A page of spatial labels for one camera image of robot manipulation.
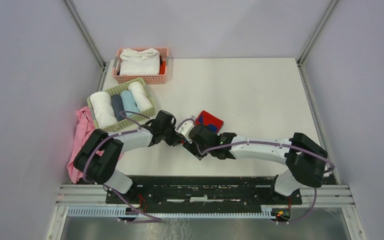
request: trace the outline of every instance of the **blue cloth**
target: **blue cloth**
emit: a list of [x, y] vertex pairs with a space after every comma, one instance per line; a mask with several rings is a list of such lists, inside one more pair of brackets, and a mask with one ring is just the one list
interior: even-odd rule
[[111, 96], [111, 106], [112, 110], [114, 110], [115, 118], [117, 118], [117, 121], [121, 121], [125, 119], [124, 117], [120, 116], [120, 112], [124, 111], [125, 108], [123, 107], [123, 100], [122, 96], [116, 94]]
[[[123, 101], [123, 107], [125, 111], [140, 113], [138, 107], [136, 106], [136, 102], [135, 102], [135, 99], [133, 98], [133, 94], [131, 91], [129, 90], [122, 91], [120, 93], [120, 96], [121, 96], [121, 100]], [[132, 115], [134, 114], [130, 112], [126, 112], [127, 117], [130, 117]]]

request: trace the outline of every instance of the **cable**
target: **cable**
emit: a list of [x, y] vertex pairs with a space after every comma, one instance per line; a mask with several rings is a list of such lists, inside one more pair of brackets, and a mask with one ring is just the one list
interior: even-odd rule
[[148, 218], [151, 218], [152, 220], [140, 220], [140, 221], [128, 221], [127, 223], [129, 224], [144, 224], [144, 223], [160, 223], [162, 222], [163, 220], [159, 217], [156, 217], [156, 216], [151, 216], [149, 215], [148, 213], [145, 213], [137, 208], [135, 208], [134, 206], [132, 206], [117, 190], [111, 188], [111, 190], [115, 193], [115, 195], [117, 195], [117, 197], [119, 197], [129, 208], [131, 208], [134, 212], [138, 213], [138, 214], [142, 214]]
[[137, 124], [137, 125], [139, 126], [139, 128], [136, 129], [136, 130], [129, 130], [129, 131], [123, 131], [123, 132], [120, 132], [120, 133], [115, 133], [115, 134], [109, 135], [109, 136], [106, 137], [104, 140], [102, 140], [102, 141], [98, 144], [98, 146], [96, 146], [95, 149], [92, 151], [92, 153], [90, 154], [89, 158], [87, 159], [86, 164], [84, 165], [84, 168], [83, 168], [83, 180], [84, 180], [85, 182], [87, 182], [87, 183], [93, 183], [93, 182], [94, 182], [94, 181], [91, 181], [91, 180], [87, 179], [87, 177], [86, 177], [86, 173], [87, 173], [87, 170], [88, 170], [88, 168], [89, 168], [89, 164], [90, 164], [91, 161], [92, 161], [92, 158], [95, 156], [95, 154], [97, 153], [97, 151], [99, 150], [99, 148], [102, 147], [102, 145], [104, 145], [108, 140], [110, 140], [110, 139], [112, 139], [112, 138], [114, 138], [114, 137], [118, 137], [118, 136], [121, 136], [121, 135], [123, 135], [123, 134], [137, 133], [137, 132], [142, 128], [141, 125], [139, 124], [139, 122], [137, 122], [137, 121], [131, 119], [130, 117], [125, 116], [124, 113], [133, 113], [133, 114], [137, 114], [137, 115], [140, 115], [140, 116], [142, 116], [142, 117], [145, 117], [145, 118], [149, 119], [148, 116], [143, 115], [143, 114], [138, 113], [138, 112], [134, 112], [134, 111], [121, 111], [121, 112], [119, 113], [120, 116], [122, 116], [123, 118], [125, 118], [125, 119], [127, 119], [127, 120], [129, 120], [129, 121], [131, 121], [131, 122], [133, 122], [133, 123], [135, 123], [135, 124]]
[[288, 199], [289, 199], [289, 205], [287, 206], [286, 210], [289, 210], [292, 207], [292, 199], [291, 199], [291, 197], [288, 197]]
[[262, 144], [262, 145], [271, 145], [271, 146], [275, 146], [275, 147], [282, 147], [282, 148], [285, 147], [285, 148], [289, 148], [289, 149], [294, 149], [294, 150], [297, 150], [299, 152], [311, 155], [311, 156], [318, 158], [318, 159], [322, 160], [323, 162], [329, 164], [329, 168], [326, 171], [324, 171], [325, 174], [330, 173], [335, 169], [335, 165], [325, 157], [322, 157], [318, 154], [315, 154], [314, 152], [308, 151], [308, 150], [301, 148], [301, 147], [298, 147], [298, 146], [289, 145], [289, 144], [280, 144], [278, 142], [255, 141], [255, 140], [249, 141], [249, 142], [248, 141], [238, 141], [238, 142], [234, 142], [234, 143], [230, 143], [230, 144], [226, 144], [226, 145], [209, 147], [209, 148], [205, 149], [204, 151], [201, 151], [201, 149], [198, 147], [198, 145], [196, 145], [196, 148], [198, 149], [199, 154], [204, 155], [209, 151], [228, 148], [228, 147], [232, 147], [232, 146], [236, 146], [236, 145], [242, 145], [242, 144]]
[[280, 214], [279, 217], [289, 221], [291, 219], [291, 217], [292, 217], [292, 209], [291, 208], [289, 209], [289, 218], [284, 217], [283, 214]]
[[287, 225], [287, 224], [296, 223], [296, 222], [298, 222], [298, 221], [301, 221], [301, 220], [307, 218], [307, 217], [310, 215], [310, 213], [313, 211], [314, 206], [316, 205], [316, 199], [317, 199], [317, 188], [314, 188], [314, 200], [312, 201], [312, 205], [311, 205], [311, 207], [308, 209], [308, 211], [307, 211], [304, 215], [302, 215], [302, 216], [300, 216], [300, 217], [298, 217], [297, 219], [294, 219], [294, 220], [292, 220], [292, 221], [287, 221], [287, 222], [277, 221], [276, 224]]
[[145, 125], [149, 125], [150, 123], [152, 123], [154, 120], [151, 119], [151, 120], [148, 120], [147, 122], [145, 122]]
[[[92, 182], [93, 182], [93, 181], [88, 180], [88, 179], [86, 178], [86, 172], [87, 172], [87, 170], [88, 170], [89, 164], [90, 164], [91, 161], [92, 161], [93, 156], [96, 154], [96, 152], [99, 150], [99, 148], [102, 147], [102, 145], [104, 145], [108, 140], [110, 140], [110, 139], [113, 138], [113, 137], [118, 137], [118, 136], [121, 136], [121, 135], [123, 135], [123, 134], [137, 133], [137, 132], [141, 129], [141, 125], [140, 125], [137, 121], [131, 119], [130, 117], [125, 116], [124, 113], [133, 113], [133, 114], [137, 114], [137, 115], [140, 115], [140, 116], [142, 116], [142, 117], [145, 117], [145, 118], [147, 118], [147, 119], [150, 119], [148, 116], [143, 115], [143, 114], [141, 114], [141, 113], [137, 113], [137, 112], [133, 112], [133, 111], [121, 111], [119, 114], [120, 114], [123, 118], [125, 118], [125, 119], [127, 119], [127, 120], [129, 120], [129, 121], [132, 121], [133, 123], [137, 124], [137, 125], [139, 126], [139, 128], [136, 129], [136, 130], [129, 130], [129, 131], [124, 131], [124, 132], [120, 132], [120, 133], [115, 133], [115, 134], [109, 135], [109, 136], [106, 137], [104, 140], [102, 140], [102, 141], [98, 144], [98, 146], [96, 146], [95, 149], [92, 151], [92, 153], [90, 154], [89, 158], [87, 159], [86, 164], [84, 165], [84, 169], [83, 169], [83, 180], [84, 180], [85, 182], [88, 182], [88, 183], [92, 183]], [[119, 198], [120, 198], [120, 199], [121, 199], [127, 206], [129, 206], [134, 212], [136, 212], [136, 213], [138, 213], [138, 214], [142, 214], [142, 215], [144, 215], [144, 216], [146, 216], [146, 217], [152, 219], [152, 220], [131, 221], [131, 222], [129, 222], [129, 223], [132, 223], [132, 224], [141, 224], [141, 223], [159, 223], [159, 222], [162, 222], [162, 221], [163, 221], [163, 220], [162, 220], [161, 218], [159, 218], [159, 217], [151, 216], [151, 215], [149, 215], [149, 214], [147, 214], [147, 213], [144, 213], [143, 211], [140, 211], [140, 210], [136, 209], [136, 208], [135, 208], [134, 206], [132, 206], [126, 199], [124, 199], [124, 197], [123, 197], [117, 190], [115, 190], [115, 189], [113, 189], [113, 188], [111, 188], [111, 187], [109, 187], [109, 186], [107, 186], [107, 185], [103, 185], [103, 186], [107, 187], [108, 189], [112, 189], [112, 191], [115, 193], [115, 195], [117, 195], [117, 196], [118, 196], [118, 197], [119, 197]]]
[[147, 115], [143, 115], [142, 113], [138, 113], [138, 112], [134, 112], [134, 111], [121, 111], [121, 112], [119, 112], [118, 114], [120, 114], [120, 116], [122, 116], [123, 118], [125, 118], [125, 119], [129, 120], [130, 122], [132, 122], [132, 123], [134, 123], [134, 124], [136, 124], [136, 125], [139, 126], [139, 128], [138, 128], [136, 131], [141, 130], [141, 128], [142, 128], [141, 124], [140, 124], [139, 122], [137, 122], [137, 121], [131, 119], [130, 117], [124, 115], [124, 113], [136, 114], [136, 115], [142, 116], [142, 117], [144, 117], [144, 118], [150, 119], [149, 116], [147, 116]]
[[186, 118], [185, 120], [183, 120], [183, 121], [181, 121], [180, 123], [179, 123], [179, 125], [177, 126], [177, 128], [176, 128], [176, 131], [178, 131], [179, 129], [180, 129], [180, 127], [185, 123], [185, 122], [187, 122], [187, 121], [192, 121], [193, 122], [193, 125], [196, 125], [196, 123], [195, 123], [195, 120], [193, 119], [193, 118]]

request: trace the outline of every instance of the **green basket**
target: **green basket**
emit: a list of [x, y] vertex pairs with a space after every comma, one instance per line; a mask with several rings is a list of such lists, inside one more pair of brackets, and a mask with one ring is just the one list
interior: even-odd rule
[[[123, 91], [129, 90], [129, 85], [131, 83], [134, 83], [134, 82], [140, 82], [143, 85], [143, 88], [145, 89], [146, 95], [148, 96], [148, 98], [152, 104], [151, 108], [148, 108], [145, 111], [141, 111], [140, 113], [145, 115], [145, 116], [148, 116], [148, 117], [154, 116], [155, 115], [155, 105], [156, 105], [155, 99], [151, 95], [150, 91], [148, 90], [148, 87], [145, 84], [145, 81], [142, 77], [138, 77], [138, 78], [132, 79], [130, 81], [127, 81], [125, 83], [122, 83], [118, 86], [109, 88], [109, 89], [105, 90], [105, 92], [109, 93], [111, 96], [116, 95], [116, 94], [121, 94]], [[95, 118], [94, 108], [92, 107], [91, 100], [89, 97], [87, 98], [87, 105], [89, 105], [90, 113], [92, 114], [93, 124], [95, 125], [95, 128], [97, 128], [97, 129], [100, 128], [98, 126], [98, 122]], [[136, 122], [139, 122], [139, 121], [146, 119], [145, 117], [140, 116], [140, 115], [136, 115], [136, 114], [130, 116], [130, 118], [135, 120]], [[124, 129], [124, 128], [132, 125], [132, 124], [134, 124], [134, 123], [127, 120], [127, 119], [123, 119], [123, 120], [121, 120], [121, 121], [119, 121], [113, 125], [102, 128], [102, 130], [104, 130], [105, 132], [119, 132], [120, 130], [122, 130], [122, 129]]]

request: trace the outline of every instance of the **white rolled towel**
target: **white rolled towel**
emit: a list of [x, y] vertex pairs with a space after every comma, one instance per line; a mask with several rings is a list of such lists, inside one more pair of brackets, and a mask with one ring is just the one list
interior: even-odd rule
[[89, 99], [99, 128], [103, 129], [118, 122], [111, 106], [111, 95], [108, 92], [97, 91], [90, 95]]
[[138, 81], [132, 82], [128, 86], [128, 89], [133, 94], [134, 101], [136, 102], [136, 106], [139, 111], [143, 112], [152, 108], [152, 103], [149, 100], [142, 83]]

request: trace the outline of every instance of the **red wire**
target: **red wire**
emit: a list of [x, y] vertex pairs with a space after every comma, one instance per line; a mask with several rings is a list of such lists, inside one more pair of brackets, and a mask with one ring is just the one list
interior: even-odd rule
[[142, 206], [142, 195], [139, 193], [139, 195], [137, 195], [139, 197], [139, 208]]
[[289, 197], [289, 205], [287, 206], [287, 209], [289, 210], [292, 207], [292, 199]]
[[142, 210], [142, 212], [145, 212], [145, 210], [146, 210], [147, 207], [148, 207], [147, 201], [145, 200], [145, 198], [142, 197], [142, 194], [139, 193], [139, 195], [137, 195], [137, 196], [140, 198], [140, 201], [139, 201], [139, 208], [142, 207], [142, 200], [145, 202], [145, 208]]

